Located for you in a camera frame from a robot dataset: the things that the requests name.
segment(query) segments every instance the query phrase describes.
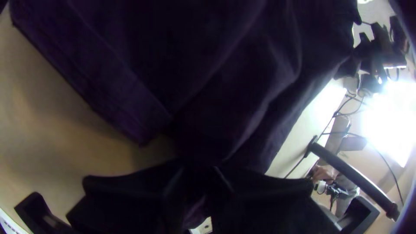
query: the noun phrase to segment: hand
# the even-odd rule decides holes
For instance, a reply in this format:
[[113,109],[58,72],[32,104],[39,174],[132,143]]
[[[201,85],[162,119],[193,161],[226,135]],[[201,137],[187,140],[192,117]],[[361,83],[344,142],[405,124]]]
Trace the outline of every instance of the hand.
[[327,166],[316,165],[312,168],[312,171],[313,171],[312,180],[314,183],[319,180],[326,180],[327,184],[331,184],[338,175],[338,171],[335,170],[330,165],[327,165]]

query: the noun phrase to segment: bright window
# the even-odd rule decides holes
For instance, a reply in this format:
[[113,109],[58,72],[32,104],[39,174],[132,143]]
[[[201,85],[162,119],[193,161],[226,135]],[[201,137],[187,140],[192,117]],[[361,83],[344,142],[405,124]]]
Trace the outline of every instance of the bright window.
[[415,143],[416,84],[388,82],[385,93],[367,100],[371,107],[363,115],[364,136],[404,167]]

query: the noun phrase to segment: black pole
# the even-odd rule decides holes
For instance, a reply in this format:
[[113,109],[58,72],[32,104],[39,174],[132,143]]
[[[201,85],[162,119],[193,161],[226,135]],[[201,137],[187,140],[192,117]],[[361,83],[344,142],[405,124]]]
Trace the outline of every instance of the black pole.
[[367,177],[316,142],[311,142],[307,150],[316,154],[340,173],[344,174],[349,180],[371,197],[386,212],[388,218],[397,221],[400,215],[397,204],[392,202],[387,195]]

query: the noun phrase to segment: black cable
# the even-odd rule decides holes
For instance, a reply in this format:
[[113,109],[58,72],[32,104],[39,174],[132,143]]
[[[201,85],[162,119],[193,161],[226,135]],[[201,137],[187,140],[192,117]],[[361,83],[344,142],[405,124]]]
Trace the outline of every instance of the black cable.
[[364,22],[364,21],[361,21],[361,23],[363,23],[363,24],[367,24],[367,25],[370,25],[370,26],[371,26],[371,24],[370,24],[370,23],[367,23],[367,22]]
[[334,205],[335,200],[338,198],[339,194],[335,195],[334,198],[331,197],[331,206],[329,207],[329,211],[332,211],[332,206]]
[[[358,101],[358,102],[361,102],[361,100],[360,99],[356,99],[356,98],[354,98],[354,101]],[[367,103],[365,103],[365,102],[363,102],[363,105],[364,106],[369,106],[370,107],[370,105],[368,105]]]
[[286,179],[295,169],[296,167],[299,166],[299,164],[303,161],[304,157],[302,157],[299,162],[292,168],[292,170],[290,170],[290,172],[284,177],[284,179]]
[[[360,135],[357,135],[357,134],[354,134],[354,133],[346,133],[346,132],[323,133],[322,135],[331,135],[331,134],[340,134],[340,133],[342,133],[342,134],[348,134],[348,135],[352,135],[352,136],[356,136],[356,137],[360,137],[360,138],[367,139],[366,137],[363,137],[363,136],[360,136]],[[389,163],[387,162],[386,158],[385,158],[385,157],[384,157],[384,156],[380,153],[380,151],[378,151],[378,150],[376,149],[376,147],[374,147],[374,145],[373,145],[373,144],[371,144],[371,146],[372,146],[372,147],[373,147],[373,149],[374,149],[374,150],[378,153],[378,155],[380,155],[380,157],[383,159],[383,161],[386,163],[387,167],[389,168],[390,173],[391,173],[391,175],[393,176],[394,182],[396,183],[397,191],[399,192],[399,196],[400,196],[400,201],[402,202],[402,205],[404,205],[404,201],[403,201],[402,193],[401,193],[401,191],[400,191],[400,188],[399,188],[399,182],[397,181],[396,175],[394,174],[394,172],[393,172],[393,170],[391,169],[391,167],[390,167]]]
[[325,191],[326,191],[326,189],[328,188],[328,185],[325,185],[325,188],[324,188],[324,191],[323,192],[321,192],[321,193],[318,193],[318,192],[316,192],[318,195],[322,195],[322,194],[324,194],[325,193]]
[[349,90],[347,90],[347,92],[348,92],[349,94],[351,94],[351,95],[355,95],[355,94],[351,93]]
[[333,118],[334,117],[336,117],[337,116],[337,114],[341,111],[341,109],[345,106],[345,104],[347,103],[347,102],[349,102],[349,101],[351,101],[352,99],[354,99],[356,97],[356,95],[355,96],[353,96],[353,97],[350,97],[348,100],[346,100],[339,108],[338,108],[338,110],[336,111],[336,112],[334,112],[334,115],[332,116]]
[[[331,123],[331,121],[332,121],[332,119],[333,118],[335,118],[336,116],[337,116],[337,114],[339,113],[339,111],[345,106],[345,104],[347,103],[347,102],[349,102],[349,101],[351,101],[352,99],[355,99],[355,97],[356,97],[357,95],[355,95],[355,96],[353,96],[353,97],[350,97],[350,96],[348,96],[349,97],[349,99],[348,100],[346,100],[339,108],[338,108],[338,110],[336,111],[336,112],[334,112],[334,114],[332,115],[332,118],[329,120],[329,122],[328,122],[328,124],[326,125],[326,127],[324,128],[324,130],[322,131],[322,133],[321,133],[321,135],[319,135],[319,137],[318,137],[318,140],[321,138],[321,136],[324,134],[324,132],[325,132],[325,130],[328,128],[328,126],[329,126],[329,124]],[[296,167],[298,167],[299,166],[299,164],[303,161],[303,159],[304,159],[304,157],[303,158],[301,158],[300,160],[299,160],[299,162],[290,170],[290,172],[289,173],[287,173],[286,174],[286,176],[284,177],[284,179],[286,179],[295,169],[296,169]]]
[[361,99],[360,106],[355,111],[353,111],[351,113],[347,113],[347,114],[339,113],[337,116],[350,116],[350,115],[353,115],[353,114],[357,113],[360,110],[361,105],[363,104],[364,98],[365,98],[365,96]]

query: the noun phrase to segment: person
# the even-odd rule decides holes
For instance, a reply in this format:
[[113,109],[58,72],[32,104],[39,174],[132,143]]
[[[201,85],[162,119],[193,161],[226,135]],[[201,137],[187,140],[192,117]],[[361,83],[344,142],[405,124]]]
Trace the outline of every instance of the person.
[[339,173],[339,171],[330,165],[315,165],[312,168],[312,172],[313,182],[325,180],[327,184],[331,184],[336,181],[339,186],[347,190],[348,197],[346,199],[336,200],[337,208],[335,210],[335,216],[341,218],[347,211],[347,208],[350,205],[352,199],[360,194],[360,188],[356,186],[351,180],[349,180],[345,175]]

